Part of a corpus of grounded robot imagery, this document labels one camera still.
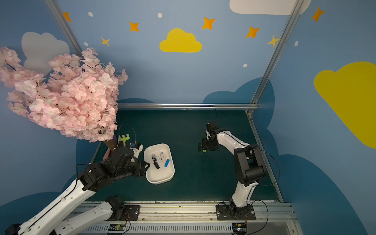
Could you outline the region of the right green circuit board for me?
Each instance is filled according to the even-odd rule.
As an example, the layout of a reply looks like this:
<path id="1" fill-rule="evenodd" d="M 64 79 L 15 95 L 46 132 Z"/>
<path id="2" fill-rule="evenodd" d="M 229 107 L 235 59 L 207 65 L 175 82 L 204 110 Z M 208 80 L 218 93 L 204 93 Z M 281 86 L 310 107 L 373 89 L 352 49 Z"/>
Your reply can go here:
<path id="1" fill-rule="evenodd" d="M 246 235 L 247 225 L 246 223 L 233 223 L 232 224 L 232 235 Z"/>

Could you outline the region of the green toy rake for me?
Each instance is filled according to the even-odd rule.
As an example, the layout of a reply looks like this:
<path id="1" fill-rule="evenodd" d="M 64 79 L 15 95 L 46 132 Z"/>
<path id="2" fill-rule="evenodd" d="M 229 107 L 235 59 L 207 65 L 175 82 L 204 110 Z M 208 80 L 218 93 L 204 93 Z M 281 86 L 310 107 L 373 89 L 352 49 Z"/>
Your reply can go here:
<path id="1" fill-rule="evenodd" d="M 126 146 L 126 142 L 130 140 L 129 134 L 126 135 L 119 135 L 118 136 L 118 145 L 120 146 Z"/>

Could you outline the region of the pink cherry blossom tree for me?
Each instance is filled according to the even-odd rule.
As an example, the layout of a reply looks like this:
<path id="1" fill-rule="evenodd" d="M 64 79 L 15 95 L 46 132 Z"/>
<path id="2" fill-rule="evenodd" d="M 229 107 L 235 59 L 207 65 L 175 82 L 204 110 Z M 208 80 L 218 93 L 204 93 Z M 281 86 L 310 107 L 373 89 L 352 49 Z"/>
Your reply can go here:
<path id="1" fill-rule="evenodd" d="M 119 87 L 128 75 L 102 64 L 94 49 L 64 54 L 49 62 L 45 76 L 20 64 L 16 51 L 1 48 L 1 81 L 11 88 L 8 107 L 63 136 L 110 141 L 117 129 Z"/>

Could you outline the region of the black usb flash drive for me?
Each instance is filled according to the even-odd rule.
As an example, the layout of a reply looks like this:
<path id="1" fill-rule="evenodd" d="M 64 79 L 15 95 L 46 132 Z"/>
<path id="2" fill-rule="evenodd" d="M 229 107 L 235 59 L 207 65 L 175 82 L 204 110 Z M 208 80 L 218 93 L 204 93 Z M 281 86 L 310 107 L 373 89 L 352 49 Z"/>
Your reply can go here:
<path id="1" fill-rule="evenodd" d="M 157 158 L 156 158 L 156 157 L 152 157 L 152 160 L 153 160 L 153 164 L 154 164 L 154 166 L 156 167 L 156 169 L 159 169 L 160 166 L 159 166 L 159 164 L 158 164 Z"/>

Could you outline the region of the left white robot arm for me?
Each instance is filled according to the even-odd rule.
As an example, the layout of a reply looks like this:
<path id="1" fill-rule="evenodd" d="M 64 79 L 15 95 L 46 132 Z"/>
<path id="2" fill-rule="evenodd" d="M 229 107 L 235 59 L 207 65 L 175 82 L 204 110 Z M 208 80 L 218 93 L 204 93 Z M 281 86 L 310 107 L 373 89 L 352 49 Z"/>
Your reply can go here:
<path id="1" fill-rule="evenodd" d="M 7 235 L 49 235 L 83 201 L 102 188 L 127 176 L 142 177 L 150 164 L 140 161 L 129 147 L 118 147 L 105 160 L 93 163 L 77 175 L 71 185 L 30 220 L 10 225 Z"/>

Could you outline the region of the blue usb flash drive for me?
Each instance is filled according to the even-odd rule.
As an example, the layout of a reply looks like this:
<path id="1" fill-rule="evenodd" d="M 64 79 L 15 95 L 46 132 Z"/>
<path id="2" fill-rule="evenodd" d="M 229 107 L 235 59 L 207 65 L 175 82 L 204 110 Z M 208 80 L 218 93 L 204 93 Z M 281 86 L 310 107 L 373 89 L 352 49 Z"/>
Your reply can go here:
<path id="1" fill-rule="evenodd" d="M 170 159 L 167 159 L 167 160 L 166 160 L 166 162 L 165 162 L 165 165 L 164 165 L 164 167 L 167 167 L 167 166 L 168 166 L 168 164 L 169 164 L 169 162 L 170 162 Z"/>

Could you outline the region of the green circuit board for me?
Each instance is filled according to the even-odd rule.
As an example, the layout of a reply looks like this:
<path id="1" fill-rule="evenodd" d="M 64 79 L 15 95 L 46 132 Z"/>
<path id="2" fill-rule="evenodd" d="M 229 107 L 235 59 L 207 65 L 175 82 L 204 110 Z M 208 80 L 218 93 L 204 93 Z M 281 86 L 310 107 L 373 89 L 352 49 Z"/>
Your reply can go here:
<path id="1" fill-rule="evenodd" d="M 108 227 L 108 232 L 124 233 L 125 231 L 126 226 L 124 224 L 110 224 Z"/>
<path id="2" fill-rule="evenodd" d="M 232 235 L 246 235 L 247 225 L 246 223 L 233 223 L 232 224 Z"/>

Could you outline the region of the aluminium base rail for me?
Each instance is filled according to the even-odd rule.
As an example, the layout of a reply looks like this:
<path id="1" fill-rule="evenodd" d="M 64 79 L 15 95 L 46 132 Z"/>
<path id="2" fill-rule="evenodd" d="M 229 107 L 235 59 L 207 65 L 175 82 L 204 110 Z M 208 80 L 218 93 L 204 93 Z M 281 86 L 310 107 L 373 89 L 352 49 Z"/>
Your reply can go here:
<path id="1" fill-rule="evenodd" d="M 227 201 L 146 201 L 137 221 L 109 221 L 101 202 L 84 202 L 54 229 L 54 235 L 232 235 L 233 223 L 246 223 L 246 235 L 301 235 L 303 231 L 289 203 L 254 201 L 256 220 L 217 220 L 216 205 Z M 124 224 L 124 233 L 108 232 L 110 224 Z"/>

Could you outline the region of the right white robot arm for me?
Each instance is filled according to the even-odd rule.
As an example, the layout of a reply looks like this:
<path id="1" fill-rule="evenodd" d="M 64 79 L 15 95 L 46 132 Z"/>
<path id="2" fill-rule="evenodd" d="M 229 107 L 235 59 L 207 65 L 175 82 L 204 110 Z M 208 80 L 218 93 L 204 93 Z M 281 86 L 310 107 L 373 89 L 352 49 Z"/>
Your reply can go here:
<path id="1" fill-rule="evenodd" d="M 256 186 L 267 174 L 261 149 L 241 141 L 228 130 L 217 129 L 206 131 L 206 137 L 202 139 L 199 150 L 217 151 L 220 146 L 225 147 L 234 156 L 238 183 L 231 203 L 236 209 L 245 208 Z"/>

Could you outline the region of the white oval storage box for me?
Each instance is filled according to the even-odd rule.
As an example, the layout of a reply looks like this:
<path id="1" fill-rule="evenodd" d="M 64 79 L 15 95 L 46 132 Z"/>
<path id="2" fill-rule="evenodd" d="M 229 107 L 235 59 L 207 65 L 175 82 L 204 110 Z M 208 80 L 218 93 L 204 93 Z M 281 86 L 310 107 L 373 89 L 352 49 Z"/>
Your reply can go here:
<path id="1" fill-rule="evenodd" d="M 163 152 L 166 159 L 170 159 L 170 162 L 167 167 L 164 167 L 164 164 L 160 163 L 159 169 L 153 164 L 152 157 L 159 156 Z M 172 159 L 172 154 L 170 148 L 167 144 L 157 144 L 149 146 L 144 151 L 144 160 L 150 164 L 150 168 L 146 171 L 146 178 L 148 182 L 158 185 L 170 181 L 175 174 L 174 162 Z"/>

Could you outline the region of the left green circuit board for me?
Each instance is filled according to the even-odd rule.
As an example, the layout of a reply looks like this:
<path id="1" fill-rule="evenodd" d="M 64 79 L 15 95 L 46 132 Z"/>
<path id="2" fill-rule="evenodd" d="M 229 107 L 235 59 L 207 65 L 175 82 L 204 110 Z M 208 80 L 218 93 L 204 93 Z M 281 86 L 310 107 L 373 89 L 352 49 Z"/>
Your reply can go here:
<path id="1" fill-rule="evenodd" d="M 126 226 L 124 224 L 110 224 L 108 227 L 108 232 L 124 233 L 125 231 Z"/>

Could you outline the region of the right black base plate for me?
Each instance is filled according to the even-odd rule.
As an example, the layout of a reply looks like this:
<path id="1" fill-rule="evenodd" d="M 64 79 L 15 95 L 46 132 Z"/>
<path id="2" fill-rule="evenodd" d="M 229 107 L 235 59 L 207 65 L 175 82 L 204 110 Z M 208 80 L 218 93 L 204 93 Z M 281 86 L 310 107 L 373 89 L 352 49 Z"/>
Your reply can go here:
<path id="1" fill-rule="evenodd" d="M 256 220 L 255 210 L 251 205 L 238 208 L 232 203 L 221 202 L 216 205 L 215 209 L 217 220 Z"/>

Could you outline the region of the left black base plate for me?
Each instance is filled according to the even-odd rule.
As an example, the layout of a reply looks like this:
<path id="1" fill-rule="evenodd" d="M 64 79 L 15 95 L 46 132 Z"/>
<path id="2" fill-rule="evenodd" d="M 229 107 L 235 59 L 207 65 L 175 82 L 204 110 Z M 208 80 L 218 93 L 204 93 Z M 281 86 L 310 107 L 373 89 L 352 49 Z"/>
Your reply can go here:
<path id="1" fill-rule="evenodd" d="M 113 210 L 109 221 L 137 221 L 140 213 L 139 205 L 124 204 Z"/>

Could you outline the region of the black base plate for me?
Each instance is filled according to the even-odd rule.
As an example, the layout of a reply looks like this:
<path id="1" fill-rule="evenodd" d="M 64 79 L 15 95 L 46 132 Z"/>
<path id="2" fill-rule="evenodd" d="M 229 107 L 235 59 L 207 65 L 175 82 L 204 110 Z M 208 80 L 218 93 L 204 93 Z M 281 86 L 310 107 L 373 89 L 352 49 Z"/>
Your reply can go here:
<path id="1" fill-rule="evenodd" d="M 216 205 L 215 209 L 217 220 L 256 220 L 255 210 L 251 205 L 238 208 L 232 203 L 221 202 Z"/>
<path id="2" fill-rule="evenodd" d="M 139 205 L 124 204 L 113 210 L 109 221 L 137 221 L 140 213 Z"/>

